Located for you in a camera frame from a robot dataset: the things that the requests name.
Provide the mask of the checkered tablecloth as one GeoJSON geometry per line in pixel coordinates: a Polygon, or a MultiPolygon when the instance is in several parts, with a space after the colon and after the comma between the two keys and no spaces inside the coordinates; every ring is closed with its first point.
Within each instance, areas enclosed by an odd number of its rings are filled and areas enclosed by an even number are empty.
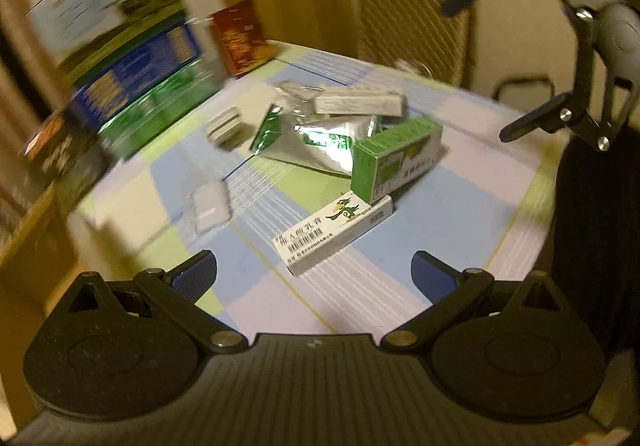
{"type": "Polygon", "coordinates": [[[105,245],[107,277],[171,269],[198,251],[215,253],[216,283],[200,307],[257,333],[370,333],[383,336],[427,307],[410,277],[416,251],[457,269],[481,267],[521,279],[534,266],[553,211],[564,134],[536,132],[500,142],[515,111],[445,84],[293,44],[119,163],[78,206],[105,245]],[[293,80],[310,86],[391,88],[411,115],[442,124],[439,162],[394,197],[393,214],[350,246],[294,277],[272,244],[349,188],[346,177],[250,154],[250,136],[225,151],[207,140],[217,114],[235,106],[255,130],[293,80]],[[222,181],[231,220],[199,234],[195,188],[222,181]]]}

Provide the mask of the milk carton box cow picture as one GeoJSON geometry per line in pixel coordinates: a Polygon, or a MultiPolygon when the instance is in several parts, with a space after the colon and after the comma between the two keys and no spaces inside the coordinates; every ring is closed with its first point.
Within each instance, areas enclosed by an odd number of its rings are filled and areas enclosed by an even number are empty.
{"type": "Polygon", "coordinates": [[[41,0],[28,12],[43,49],[71,81],[154,26],[185,17],[182,0],[41,0]]]}

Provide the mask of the dark packaged bowl set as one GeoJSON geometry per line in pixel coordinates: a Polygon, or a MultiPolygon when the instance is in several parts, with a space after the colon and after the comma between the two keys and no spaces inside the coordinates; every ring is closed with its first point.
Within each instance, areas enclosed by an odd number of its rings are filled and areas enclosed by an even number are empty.
{"type": "Polygon", "coordinates": [[[62,212],[72,212],[112,166],[98,135],[71,110],[51,114],[23,147],[29,171],[53,186],[62,212]]]}

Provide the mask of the small white charger block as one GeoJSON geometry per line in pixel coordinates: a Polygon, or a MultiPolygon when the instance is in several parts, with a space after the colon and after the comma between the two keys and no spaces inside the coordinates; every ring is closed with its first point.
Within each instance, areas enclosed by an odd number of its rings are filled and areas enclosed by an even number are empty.
{"type": "Polygon", "coordinates": [[[207,140],[217,146],[226,145],[240,134],[243,125],[241,112],[231,106],[209,121],[206,128],[207,140]]]}

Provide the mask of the red gift box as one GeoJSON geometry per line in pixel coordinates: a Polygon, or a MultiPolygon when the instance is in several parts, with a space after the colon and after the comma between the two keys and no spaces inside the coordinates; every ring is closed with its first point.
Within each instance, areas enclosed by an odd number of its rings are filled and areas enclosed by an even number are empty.
{"type": "Polygon", "coordinates": [[[254,0],[242,0],[212,14],[208,27],[228,73],[236,78],[276,57],[265,37],[254,0]]]}

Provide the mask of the green shrink-wrapped drink pack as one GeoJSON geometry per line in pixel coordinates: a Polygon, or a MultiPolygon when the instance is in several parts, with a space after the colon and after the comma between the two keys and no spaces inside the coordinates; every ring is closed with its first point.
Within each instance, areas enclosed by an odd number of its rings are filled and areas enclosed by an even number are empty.
{"type": "Polygon", "coordinates": [[[157,84],[100,129],[102,146],[127,160],[224,85],[228,74],[219,60],[198,58],[157,84]]]}

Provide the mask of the long white silver box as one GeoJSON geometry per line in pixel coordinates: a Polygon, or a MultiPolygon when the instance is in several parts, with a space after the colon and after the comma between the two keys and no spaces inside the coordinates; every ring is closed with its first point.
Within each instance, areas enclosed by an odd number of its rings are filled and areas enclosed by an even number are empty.
{"type": "Polygon", "coordinates": [[[331,116],[401,117],[404,114],[404,108],[404,95],[396,92],[326,90],[314,99],[314,110],[318,114],[331,116]]]}

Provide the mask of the silver foil pouch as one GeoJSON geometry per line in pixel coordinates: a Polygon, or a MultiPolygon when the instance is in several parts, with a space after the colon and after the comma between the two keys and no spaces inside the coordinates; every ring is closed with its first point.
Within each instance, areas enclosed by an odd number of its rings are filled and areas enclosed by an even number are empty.
{"type": "Polygon", "coordinates": [[[375,115],[316,113],[318,88],[283,80],[274,91],[276,96],[250,143],[255,155],[349,177],[355,144],[382,128],[381,118],[375,115]]]}

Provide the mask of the white ointment box green dragon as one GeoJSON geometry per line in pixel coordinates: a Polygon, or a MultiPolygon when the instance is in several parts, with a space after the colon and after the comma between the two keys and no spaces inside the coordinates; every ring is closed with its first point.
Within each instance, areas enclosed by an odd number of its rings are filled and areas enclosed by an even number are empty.
{"type": "Polygon", "coordinates": [[[393,212],[390,195],[369,205],[348,191],[273,237],[272,244],[288,271],[297,277],[352,244],[393,212]]]}

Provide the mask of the clear wrapped white packet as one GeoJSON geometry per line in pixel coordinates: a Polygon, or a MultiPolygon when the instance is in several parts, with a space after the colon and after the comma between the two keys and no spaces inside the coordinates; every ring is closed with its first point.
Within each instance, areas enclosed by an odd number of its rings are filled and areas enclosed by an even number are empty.
{"type": "Polygon", "coordinates": [[[195,188],[192,194],[194,227],[204,234],[231,220],[228,188],[222,181],[212,181],[195,188]]]}

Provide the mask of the blue milk carton case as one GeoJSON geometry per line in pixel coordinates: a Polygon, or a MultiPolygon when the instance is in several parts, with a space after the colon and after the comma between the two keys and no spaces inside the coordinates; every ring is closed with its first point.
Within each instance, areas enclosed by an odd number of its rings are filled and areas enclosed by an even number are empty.
{"type": "Polygon", "coordinates": [[[175,24],[94,66],[76,82],[68,108],[81,125],[99,130],[144,93],[201,56],[192,27],[175,24]]]}

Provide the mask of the green white medicine box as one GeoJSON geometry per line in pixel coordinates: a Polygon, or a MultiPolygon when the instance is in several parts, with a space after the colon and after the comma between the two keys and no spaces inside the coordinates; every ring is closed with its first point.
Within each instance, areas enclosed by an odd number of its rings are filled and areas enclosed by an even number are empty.
{"type": "Polygon", "coordinates": [[[391,125],[352,147],[350,189],[373,205],[427,173],[440,147],[442,125],[427,116],[391,125]]]}

